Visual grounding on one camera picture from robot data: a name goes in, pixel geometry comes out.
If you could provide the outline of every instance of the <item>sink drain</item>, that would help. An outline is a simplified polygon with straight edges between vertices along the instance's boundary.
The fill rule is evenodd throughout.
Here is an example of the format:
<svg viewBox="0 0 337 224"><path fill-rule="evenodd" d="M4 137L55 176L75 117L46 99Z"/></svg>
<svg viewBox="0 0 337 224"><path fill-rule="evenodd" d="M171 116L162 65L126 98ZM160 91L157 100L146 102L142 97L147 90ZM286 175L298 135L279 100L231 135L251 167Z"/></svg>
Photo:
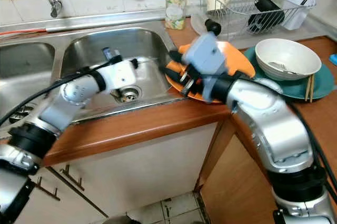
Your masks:
<svg viewBox="0 0 337 224"><path fill-rule="evenodd" d="M16 111L12 116L9 118L9 122L11 124L16 123L17 121L25 118L27 115L31 113L31 111L34 109L36 104L34 103L28 103L27 105L21 107L18 111Z"/></svg>
<svg viewBox="0 0 337 224"><path fill-rule="evenodd" d="M119 92L112 91L111 95L115 97L118 103L126 103L138 100L141 97L142 90L138 86L127 86L120 89Z"/></svg>

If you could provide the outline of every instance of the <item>soap dispenser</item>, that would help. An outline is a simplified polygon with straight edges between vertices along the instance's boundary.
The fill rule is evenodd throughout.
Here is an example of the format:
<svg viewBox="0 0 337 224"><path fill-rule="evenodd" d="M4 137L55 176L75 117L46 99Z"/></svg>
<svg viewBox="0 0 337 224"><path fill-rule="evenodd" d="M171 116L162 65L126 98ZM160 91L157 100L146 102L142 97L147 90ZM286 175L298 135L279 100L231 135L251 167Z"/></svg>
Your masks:
<svg viewBox="0 0 337 224"><path fill-rule="evenodd" d="M186 2L187 0L166 0L166 28L183 29L185 27Z"/></svg>

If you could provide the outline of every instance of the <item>wooden cabinet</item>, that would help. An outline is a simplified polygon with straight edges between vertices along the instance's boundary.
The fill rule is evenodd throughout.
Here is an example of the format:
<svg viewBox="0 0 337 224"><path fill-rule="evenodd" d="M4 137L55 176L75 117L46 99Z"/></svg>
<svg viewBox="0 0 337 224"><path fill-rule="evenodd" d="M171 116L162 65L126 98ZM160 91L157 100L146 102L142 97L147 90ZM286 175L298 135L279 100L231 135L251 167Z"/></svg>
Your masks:
<svg viewBox="0 0 337 224"><path fill-rule="evenodd" d="M193 190L215 128L213 123L71 161L69 173L82 178L92 202L118 215Z"/></svg>
<svg viewBox="0 0 337 224"><path fill-rule="evenodd" d="M37 182L38 177L42 177L41 186L49 192L57 188L60 201L35 187L15 224L86 224L104 218L45 168L31 179Z"/></svg>
<svg viewBox="0 0 337 224"><path fill-rule="evenodd" d="M263 172L230 120L218 130L199 181L211 223L274 223L276 205Z"/></svg>

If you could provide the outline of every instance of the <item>white cabinet door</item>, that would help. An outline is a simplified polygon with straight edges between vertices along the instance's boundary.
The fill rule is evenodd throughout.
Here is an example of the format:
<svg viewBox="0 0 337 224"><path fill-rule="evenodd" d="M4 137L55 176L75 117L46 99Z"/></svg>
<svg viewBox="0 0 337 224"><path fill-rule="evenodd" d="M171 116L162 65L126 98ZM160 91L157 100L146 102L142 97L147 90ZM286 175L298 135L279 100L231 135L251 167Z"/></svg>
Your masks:
<svg viewBox="0 0 337 224"><path fill-rule="evenodd" d="M34 188L15 224L88 224L104 218L45 168L31 179L37 182L39 176L42 177L41 186L49 192L57 187L60 201Z"/></svg>
<svg viewBox="0 0 337 224"><path fill-rule="evenodd" d="M83 178L83 194L109 216L174 197L194 189L215 127L213 123L71 161L70 174Z"/></svg>

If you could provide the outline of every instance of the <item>stainless steel sink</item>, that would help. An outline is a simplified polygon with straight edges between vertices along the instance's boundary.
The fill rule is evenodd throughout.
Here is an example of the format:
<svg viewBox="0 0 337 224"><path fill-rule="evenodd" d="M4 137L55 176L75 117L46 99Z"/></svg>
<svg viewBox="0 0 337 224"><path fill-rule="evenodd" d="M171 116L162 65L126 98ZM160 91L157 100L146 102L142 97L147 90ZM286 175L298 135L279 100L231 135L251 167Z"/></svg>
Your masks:
<svg viewBox="0 0 337 224"><path fill-rule="evenodd" d="M137 81L116 93L99 94L74 119L75 123L182 99L167 92L169 84L158 70L174 49L161 22L86 29L0 44L1 116L28 95L79 68L106 61L102 48L117 49L124 60L137 58ZM0 139L7 136L0 129Z"/></svg>
<svg viewBox="0 0 337 224"><path fill-rule="evenodd" d="M45 43L0 47L0 117L51 80L55 49ZM36 106L38 99L11 117L15 122Z"/></svg>

